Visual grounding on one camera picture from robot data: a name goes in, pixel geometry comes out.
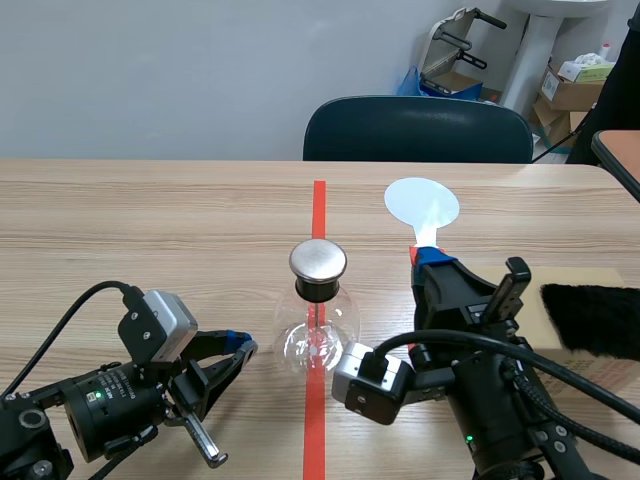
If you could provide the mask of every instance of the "blue clip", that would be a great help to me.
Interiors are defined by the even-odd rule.
[[[418,271],[425,266],[437,266],[444,265],[446,263],[455,262],[458,259],[456,257],[450,257],[446,253],[442,253],[440,250],[434,247],[420,247],[418,248],[416,266]]]
[[[224,343],[223,355],[230,353],[236,353],[244,342],[251,340],[251,335],[245,333],[242,337],[239,337],[233,330],[227,330],[227,341]]]

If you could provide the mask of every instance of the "dark green chair backrest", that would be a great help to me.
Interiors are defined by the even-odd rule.
[[[311,118],[304,160],[531,163],[527,122],[497,105],[433,97],[351,97]]]

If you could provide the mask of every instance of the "silver cap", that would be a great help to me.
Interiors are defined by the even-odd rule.
[[[305,282],[334,282],[347,268],[344,250],[329,240],[314,238],[299,243],[289,255],[291,271]]]

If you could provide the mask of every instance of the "white round paper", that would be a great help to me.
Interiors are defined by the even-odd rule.
[[[453,192],[426,178],[393,182],[384,193],[384,203],[394,217],[413,227],[420,247],[436,246],[438,228],[449,225],[460,213]]]

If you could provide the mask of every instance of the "red tape line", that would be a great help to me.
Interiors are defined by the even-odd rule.
[[[316,180],[313,184],[313,220],[311,237],[325,238],[327,234],[327,183]],[[309,333],[315,328],[314,305],[309,305]],[[324,305],[318,305],[318,325],[325,323]],[[307,391],[304,410],[303,480],[324,480],[325,460],[325,382],[324,367],[318,365],[307,370]]]

